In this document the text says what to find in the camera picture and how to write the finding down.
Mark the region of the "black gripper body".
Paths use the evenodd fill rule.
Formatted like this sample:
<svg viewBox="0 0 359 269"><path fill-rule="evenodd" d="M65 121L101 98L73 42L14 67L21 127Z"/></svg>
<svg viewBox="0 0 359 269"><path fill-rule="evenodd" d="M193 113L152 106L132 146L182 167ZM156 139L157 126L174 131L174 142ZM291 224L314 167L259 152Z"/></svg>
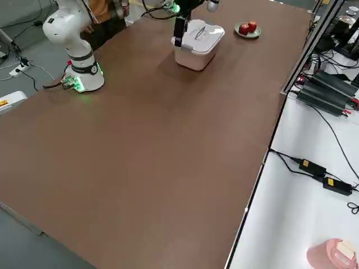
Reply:
<svg viewBox="0 0 359 269"><path fill-rule="evenodd" d="M183 17L187 17L191 11L198 6L202 5L201 0L176 0L176 5L179 6L179 12L178 15L181 15Z"/></svg>

